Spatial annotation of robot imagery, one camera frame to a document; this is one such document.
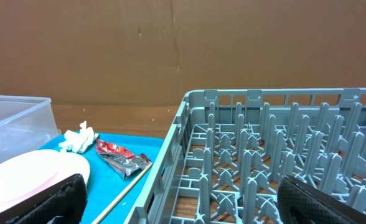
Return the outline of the red foil wrapper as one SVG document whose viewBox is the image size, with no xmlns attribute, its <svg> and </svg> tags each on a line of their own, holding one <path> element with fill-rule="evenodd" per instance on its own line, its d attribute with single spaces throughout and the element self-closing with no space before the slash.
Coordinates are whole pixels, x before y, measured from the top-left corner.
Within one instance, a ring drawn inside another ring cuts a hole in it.
<svg viewBox="0 0 366 224">
<path fill-rule="evenodd" d="M 143 171 L 151 163 L 145 154 L 134 154 L 123 146 L 99 138 L 96 139 L 95 150 L 123 180 Z"/>
</svg>

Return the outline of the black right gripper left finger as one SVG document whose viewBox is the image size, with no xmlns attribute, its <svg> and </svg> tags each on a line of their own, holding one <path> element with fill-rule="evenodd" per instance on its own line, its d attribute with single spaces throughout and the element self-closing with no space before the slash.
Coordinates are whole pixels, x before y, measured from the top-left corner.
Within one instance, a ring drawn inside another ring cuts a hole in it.
<svg viewBox="0 0 366 224">
<path fill-rule="evenodd" d="M 0 212 L 0 223 L 80 223 L 87 202 L 84 178 L 74 174 Z"/>
</svg>

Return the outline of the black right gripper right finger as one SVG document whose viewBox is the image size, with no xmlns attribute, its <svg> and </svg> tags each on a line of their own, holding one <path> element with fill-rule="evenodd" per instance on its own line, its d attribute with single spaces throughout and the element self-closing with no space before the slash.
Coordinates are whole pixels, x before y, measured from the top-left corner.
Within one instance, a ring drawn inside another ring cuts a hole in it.
<svg viewBox="0 0 366 224">
<path fill-rule="evenodd" d="M 284 224 L 366 223 L 366 214 L 332 198 L 291 175 L 278 187 L 277 206 Z"/>
</svg>

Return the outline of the white napkin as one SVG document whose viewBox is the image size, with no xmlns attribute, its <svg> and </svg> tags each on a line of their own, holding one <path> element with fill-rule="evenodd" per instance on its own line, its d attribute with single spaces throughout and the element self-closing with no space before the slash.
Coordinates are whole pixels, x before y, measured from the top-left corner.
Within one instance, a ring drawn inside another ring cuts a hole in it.
<svg viewBox="0 0 366 224">
<path fill-rule="evenodd" d="M 80 124 L 79 132 L 67 130 L 64 133 L 65 140 L 59 143 L 60 151 L 83 154 L 97 137 L 98 133 L 95 133 L 92 127 L 88 127 L 87 122 L 84 121 Z"/>
</svg>

